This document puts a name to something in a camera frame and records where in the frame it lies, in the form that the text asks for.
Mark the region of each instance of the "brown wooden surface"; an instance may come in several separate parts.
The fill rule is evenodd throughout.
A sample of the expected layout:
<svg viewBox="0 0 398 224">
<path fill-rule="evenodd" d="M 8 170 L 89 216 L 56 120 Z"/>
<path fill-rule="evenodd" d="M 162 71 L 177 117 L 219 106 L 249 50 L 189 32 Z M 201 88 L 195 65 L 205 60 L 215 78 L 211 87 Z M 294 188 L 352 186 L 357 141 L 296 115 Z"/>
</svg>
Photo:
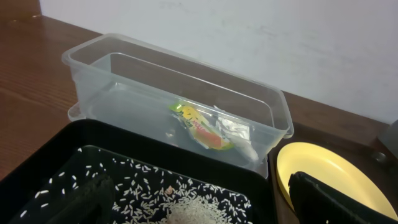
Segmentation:
<svg viewBox="0 0 398 224">
<path fill-rule="evenodd" d="M 69 122 L 67 110 L 77 102 L 77 98 L 69 68 L 60 60 L 61 54 L 99 34 L 48 17 L 0 23 L 0 33 L 2 179 Z M 275 177 L 277 152 L 289 141 L 329 144 L 365 170 L 369 162 L 366 158 L 373 151 L 390 156 L 376 140 L 376 134 L 386 124 L 290 93 L 285 93 L 285 97 L 296 133 L 293 139 L 283 140 L 271 153 L 272 179 Z M 383 172 L 385 170 L 376 169 L 375 173 L 367 174 L 380 174 L 373 181 L 379 181 L 376 184 L 381 185 L 386 195 L 394 195 L 383 181 L 382 177 L 388 175 Z M 297 222 L 276 186 L 274 192 L 279 223 Z"/>
<path fill-rule="evenodd" d="M 32 16 L 39 16 L 39 0 L 1 0 L 0 1 L 0 22 L 25 19 Z"/>
</svg>

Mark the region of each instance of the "yellow bowl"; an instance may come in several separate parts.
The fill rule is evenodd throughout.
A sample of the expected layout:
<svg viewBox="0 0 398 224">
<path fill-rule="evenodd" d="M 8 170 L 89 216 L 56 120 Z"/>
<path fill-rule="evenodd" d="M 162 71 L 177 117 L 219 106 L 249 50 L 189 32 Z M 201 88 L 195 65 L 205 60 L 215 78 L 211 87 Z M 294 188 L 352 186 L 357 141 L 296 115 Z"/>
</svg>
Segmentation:
<svg viewBox="0 0 398 224">
<path fill-rule="evenodd" d="M 398 220 L 386 196 L 358 168 L 334 152 L 305 142 L 284 146 L 277 158 L 278 184 L 292 208 L 288 182 L 290 175 L 298 171 L 306 172 L 357 202 Z"/>
</svg>

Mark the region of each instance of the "wall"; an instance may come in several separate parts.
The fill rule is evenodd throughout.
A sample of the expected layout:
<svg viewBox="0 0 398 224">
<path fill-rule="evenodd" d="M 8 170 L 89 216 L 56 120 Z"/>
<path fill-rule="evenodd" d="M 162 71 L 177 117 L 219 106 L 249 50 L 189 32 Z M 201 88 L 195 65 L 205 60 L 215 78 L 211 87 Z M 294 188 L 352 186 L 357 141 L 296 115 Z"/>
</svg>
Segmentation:
<svg viewBox="0 0 398 224">
<path fill-rule="evenodd" d="M 287 92 L 398 119 L 396 0 L 41 0 L 42 13 L 195 57 Z"/>
</svg>

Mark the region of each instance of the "colorful snack package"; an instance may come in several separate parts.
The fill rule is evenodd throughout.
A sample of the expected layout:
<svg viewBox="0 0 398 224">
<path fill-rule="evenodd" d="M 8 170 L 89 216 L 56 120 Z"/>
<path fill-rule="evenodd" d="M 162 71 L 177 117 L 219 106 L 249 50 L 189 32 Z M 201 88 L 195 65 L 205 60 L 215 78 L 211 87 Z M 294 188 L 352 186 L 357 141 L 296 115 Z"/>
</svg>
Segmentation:
<svg viewBox="0 0 398 224">
<path fill-rule="evenodd" d="M 206 149 L 227 150 L 233 143 L 215 129 L 195 108 L 177 103 L 169 106 L 189 129 L 192 137 Z"/>
</svg>

